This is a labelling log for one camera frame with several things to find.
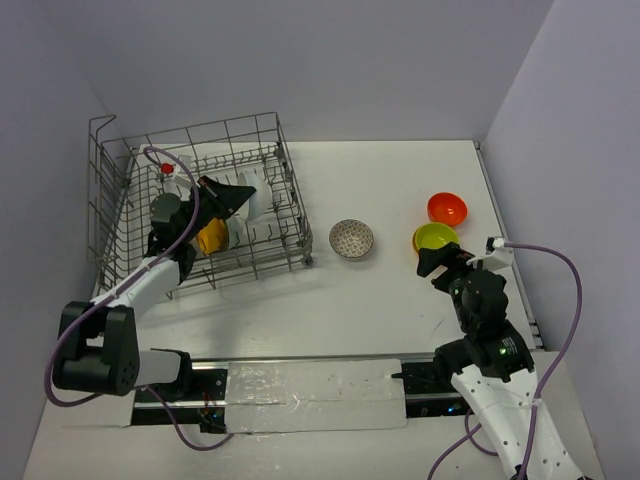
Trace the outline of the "yellow-orange bowl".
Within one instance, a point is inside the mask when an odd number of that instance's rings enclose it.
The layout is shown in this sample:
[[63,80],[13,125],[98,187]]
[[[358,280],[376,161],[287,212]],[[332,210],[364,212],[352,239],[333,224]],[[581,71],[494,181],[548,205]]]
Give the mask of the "yellow-orange bowl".
[[226,222],[213,219],[198,232],[196,242],[204,255],[226,251],[229,246],[229,231]]

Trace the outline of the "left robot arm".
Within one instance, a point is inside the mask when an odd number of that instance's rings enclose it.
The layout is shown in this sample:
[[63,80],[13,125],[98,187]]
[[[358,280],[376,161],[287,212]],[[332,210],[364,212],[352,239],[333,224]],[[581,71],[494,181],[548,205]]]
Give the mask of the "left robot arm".
[[142,386],[145,358],[136,322],[190,274],[196,257],[192,239],[212,220],[227,220],[255,194],[249,185],[226,185],[202,176],[183,200],[163,193],[150,205],[151,229],[140,265],[108,293],[89,302],[72,301],[60,318],[58,342],[44,374],[47,398],[80,391],[86,401],[125,396]]

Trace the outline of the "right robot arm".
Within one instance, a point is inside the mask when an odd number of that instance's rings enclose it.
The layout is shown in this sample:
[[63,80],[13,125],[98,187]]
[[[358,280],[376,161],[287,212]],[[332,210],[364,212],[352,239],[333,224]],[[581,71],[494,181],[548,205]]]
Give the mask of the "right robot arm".
[[457,391],[475,414],[509,479],[581,479],[542,398],[542,391],[566,352],[560,350],[538,374],[523,336],[508,320],[506,280],[519,244],[490,237],[475,256],[450,242],[420,249],[417,273],[442,273],[433,287],[452,300],[462,338],[435,351],[434,378]]

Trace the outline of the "white patterned bowl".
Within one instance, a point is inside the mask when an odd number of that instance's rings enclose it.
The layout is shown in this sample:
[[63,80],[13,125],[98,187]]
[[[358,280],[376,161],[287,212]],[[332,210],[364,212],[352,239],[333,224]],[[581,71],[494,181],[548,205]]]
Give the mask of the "white patterned bowl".
[[251,170],[242,171],[237,177],[238,186],[250,186],[255,192],[238,210],[237,215],[245,222],[259,219],[272,204],[272,190],[268,183]]

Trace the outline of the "light blue ribbed bowl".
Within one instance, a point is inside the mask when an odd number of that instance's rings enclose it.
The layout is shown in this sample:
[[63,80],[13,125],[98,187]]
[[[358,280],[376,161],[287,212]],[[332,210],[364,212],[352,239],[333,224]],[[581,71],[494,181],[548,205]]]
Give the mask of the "light blue ribbed bowl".
[[226,221],[228,231],[228,249],[241,248],[247,243],[246,222],[238,216],[232,216]]

